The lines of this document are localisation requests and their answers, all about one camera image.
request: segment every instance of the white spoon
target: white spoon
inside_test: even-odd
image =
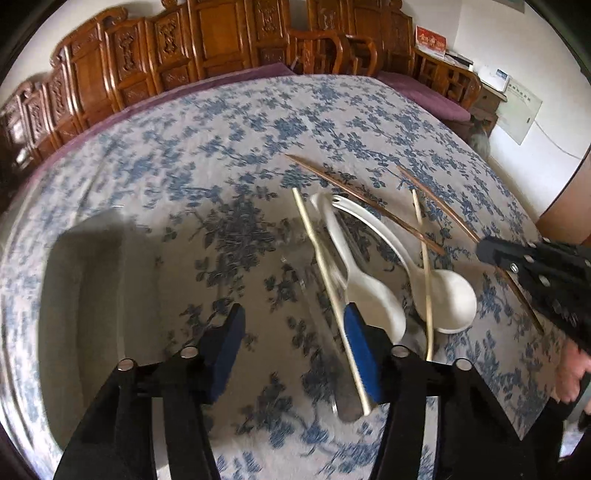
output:
[[[383,329],[390,341],[396,345],[406,330],[406,317],[402,306],[386,285],[362,272],[357,266],[330,200],[330,196],[326,194],[315,194],[311,198],[312,204],[324,218],[330,237],[347,268],[347,302],[355,303],[364,321],[368,325]]]
[[[334,195],[332,205],[357,217],[376,232],[398,255],[408,273],[413,301],[418,314],[427,317],[425,297],[425,271],[416,266],[408,251],[392,231],[362,206],[344,197]],[[474,289],[460,274],[452,270],[431,271],[431,299],[433,327],[441,333],[458,333],[474,321],[478,303]]]

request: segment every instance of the blue floral tablecloth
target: blue floral tablecloth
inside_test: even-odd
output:
[[[161,318],[169,351],[246,308],[247,334],[228,389],[205,411],[224,479],[367,478],[387,407],[341,423],[327,402],[313,324],[276,237],[297,217],[291,188],[331,189],[284,153],[324,171],[413,222],[409,169],[479,234],[532,241],[538,233],[500,179],[416,104],[367,77],[257,80],[189,94],[123,120],[70,151],[31,187],[1,265],[0,421],[43,479],[61,451],[44,417],[37,321],[45,263],[60,233],[124,205],[158,244]],[[474,286],[471,328],[438,336],[436,360],[472,360],[523,435],[543,408],[559,337],[541,337],[475,245],[427,202],[427,228],[453,268]],[[409,311],[408,278],[371,231],[350,223],[372,273]],[[418,242],[389,226],[419,262]],[[429,478],[433,447],[424,447]]]

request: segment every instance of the wooden door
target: wooden door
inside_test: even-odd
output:
[[[120,110],[156,95],[145,28],[144,19],[137,18],[105,30],[109,80]]]
[[[591,246],[591,147],[556,200],[535,224],[548,238]]]
[[[197,81],[187,4],[174,3],[160,15],[147,18],[146,36],[158,93]]]
[[[199,79],[252,67],[243,0],[188,0]]]
[[[252,66],[285,63],[291,23],[288,0],[245,0],[244,4]]]

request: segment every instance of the spoon handle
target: spoon handle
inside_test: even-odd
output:
[[[417,214],[417,223],[419,230],[423,230],[423,214],[421,205],[418,202],[417,191],[413,189],[414,211]],[[425,269],[425,308],[427,310],[427,362],[433,361],[433,304],[431,302],[431,264],[429,263],[429,252],[427,244],[421,242],[421,252],[423,253],[423,268]]]
[[[410,254],[406,248],[404,248],[404,245],[401,243],[401,241],[398,240],[396,235],[392,233],[392,230],[380,222],[361,205],[358,205],[357,203],[339,195],[333,195],[332,205],[339,210],[343,210],[344,212],[358,218],[374,232],[376,232],[382,238],[382,240],[384,240],[384,242],[386,242],[388,246],[394,250],[394,253],[398,255],[398,258],[402,262],[402,266],[407,271],[408,275],[416,275],[418,273],[419,268],[413,262],[413,259],[410,257]]]
[[[304,206],[304,200],[301,198],[300,191],[294,188],[292,189],[292,192],[294,195],[294,199],[296,200],[295,204],[297,205],[297,209],[300,213],[301,219],[304,222],[306,233],[308,234],[308,237],[310,238],[310,241],[314,246],[314,250],[316,252],[316,260],[318,261],[318,266],[320,268],[320,274],[322,275],[322,280],[324,281],[324,286],[326,287],[326,292],[329,296],[330,305],[332,306],[333,313],[335,314],[336,323],[339,327],[340,337],[343,341],[343,346],[345,347],[345,353],[347,354],[347,360],[349,361],[351,373],[353,374],[353,380],[355,382],[357,394],[359,395],[359,399],[361,400],[363,415],[367,416],[372,411],[371,403],[369,401],[368,394],[365,391],[365,387],[363,386],[363,381],[361,380],[361,375],[359,373],[359,369],[357,368],[357,363],[355,362],[353,351],[351,350],[349,340],[347,339],[347,334],[345,332],[345,321],[343,319],[343,310],[341,310],[341,308],[339,307],[336,289],[331,281],[326,259],[324,258],[322,248],[318,242],[318,238],[314,231],[314,227],[312,226],[312,222],[310,220],[310,217],[308,216],[306,207]]]
[[[345,234],[340,229],[339,221],[336,219],[336,215],[332,209],[330,197],[326,194],[318,193],[314,195],[312,202],[315,204],[316,208],[318,208],[318,211],[324,218],[326,227],[329,230],[329,235],[335,244],[337,252],[339,252],[340,257],[343,259],[345,267],[347,267],[348,277],[351,278],[352,275],[360,272],[361,270],[359,269],[357,263],[355,263],[353,254],[347,245]]]

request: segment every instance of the chopstick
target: chopstick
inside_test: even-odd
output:
[[[456,222],[461,227],[461,229],[464,230],[464,232],[466,232],[466,234],[472,239],[472,241],[474,243],[480,242],[480,237],[476,234],[476,232],[474,232],[474,230],[472,230],[466,224],[466,222],[464,222],[464,220],[462,220],[460,218],[460,216],[456,212],[454,212],[454,210],[452,210],[452,208],[446,202],[444,202],[437,195],[435,195],[429,187],[423,185],[420,181],[418,181],[413,176],[413,174],[411,174],[406,168],[398,166],[398,169],[400,170],[400,172],[402,172],[402,174],[407,179],[409,179],[409,181],[413,185],[415,185],[416,188],[421,190],[427,197],[429,197],[432,201],[434,201],[438,205],[438,207],[443,212],[445,212],[445,214],[447,216],[451,217],[451,219],[454,220],[454,222]],[[529,314],[529,316],[534,324],[535,329],[538,330],[538,333],[543,335],[544,334],[544,327],[540,323],[540,320],[538,319],[537,315],[535,314],[534,309],[531,308],[530,303],[527,301],[527,299],[523,295],[523,292],[519,289],[519,287],[517,286],[517,284],[515,283],[513,278],[511,278],[511,276],[505,270],[503,270],[501,267],[496,267],[496,270],[497,270],[497,272],[499,272],[501,274],[501,276],[503,276],[503,278],[505,279],[505,281],[507,282],[507,284],[509,285],[509,287],[511,288],[511,290],[513,291],[513,293],[517,297],[517,299],[521,302],[521,304],[526,309],[527,313]]]
[[[298,165],[304,167],[306,170],[309,170],[310,172],[318,175],[320,178],[325,179],[327,182],[331,183],[332,185],[339,187],[340,189],[346,191],[349,195],[357,198],[358,200],[361,200],[362,202],[369,205],[371,208],[377,210],[379,213],[381,213],[385,217],[389,218],[394,223],[397,223],[398,225],[400,225],[407,232],[409,232],[412,235],[414,235],[415,237],[417,237],[421,242],[425,242],[429,246],[429,248],[431,248],[433,251],[437,252],[440,255],[446,254],[445,250],[443,249],[443,247],[441,247],[441,245],[437,245],[429,237],[423,235],[415,227],[413,227],[412,225],[409,225],[407,222],[405,222],[401,218],[397,217],[396,215],[394,215],[390,211],[386,210],[378,202],[374,202],[373,200],[364,197],[356,189],[353,189],[353,188],[349,187],[348,185],[345,185],[344,183],[334,179],[330,175],[327,175],[326,173],[320,171],[318,168],[316,168],[313,165],[311,165],[310,163],[308,163],[308,161],[305,158],[300,157],[299,155],[285,154],[285,156],[289,157],[294,162],[296,162]]]
[[[417,191],[413,189],[414,212],[417,215],[418,227],[423,229],[423,215],[421,206],[418,202]],[[431,302],[431,264],[429,262],[429,252],[425,242],[421,242],[421,252],[423,253],[423,268],[425,270],[425,307],[427,310],[427,362],[433,361],[433,304]]]
[[[371,403],[369,401],[368,394],[365,391],[365,387],[363,386],[363,381],[361,380],[361,375],[359,374],[357,363],[355,363],[355,357],[353,356],[351,346],[349,345],[349,341],[347,340],[347,335],[345,333],[345,320],[343,318],[343,311],[339,307],[338,295],[335,289],[335,285],[332,283],[332,279],[330,278],[329,267],[326,264],[326,259],[324,258],[324,250],[320,245],[320,242],[318,241],[316,231],[314,230],[314,226],[312,225],[310,217],[308,216],[308,212],[306,211],[306,206],[304,205],[304,201],[301,198],[300,192],[296,188],[292,189],[292,192],[296,200],[295,204],[297,205],[297,209],[300,212],[301,219],[304,222],[304,228],[306,229],[306,233],[308,234],[308,237],[310,238],[310,241],[314,246],[314,250],[316,252],[316,261],[318,262],[320,274],[322,275],[322,280],[324,282],[324,286],[326,287],[326,293],[329,296],[330,305],[332,306],[333,313],[335,314],[336,323],[339,327],[339,333],[345,346],[345,353],[347,354],[347,360],[349,361],[351,373],[353,374],[353,381],[355,382],[357,394],[359,395],[359,399],[361,400],[363,415],[367,416],[372,411]]]

